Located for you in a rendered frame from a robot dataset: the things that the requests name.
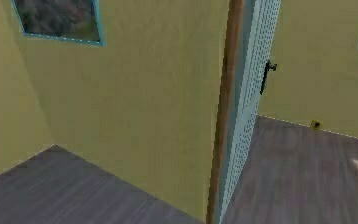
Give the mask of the brown wooden door frame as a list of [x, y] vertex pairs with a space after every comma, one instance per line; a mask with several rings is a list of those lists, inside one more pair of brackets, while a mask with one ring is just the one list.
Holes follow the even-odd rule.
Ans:
[[229, 0], [205, 224], [215, 224], [214, 215], [216, 214], [221, 170], [226, 149], [227, 127], [245, 1], [246, 0]]

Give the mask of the teal framed wall picture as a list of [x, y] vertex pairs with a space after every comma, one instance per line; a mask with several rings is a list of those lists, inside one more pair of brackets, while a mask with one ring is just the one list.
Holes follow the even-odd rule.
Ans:
[[25, 36], [103, 46], [99, 0], [11, 0]]

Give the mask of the pale blue perforated room door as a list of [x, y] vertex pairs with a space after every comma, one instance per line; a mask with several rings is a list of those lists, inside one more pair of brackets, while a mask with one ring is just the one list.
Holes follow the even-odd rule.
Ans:
[[214, 221], [222, 224], [248, 158], [264, 75], [276, 66], [270, 62], [282, 0], [246, 0], [238, 42], [237, 65], [232, 89], [232, 108]]

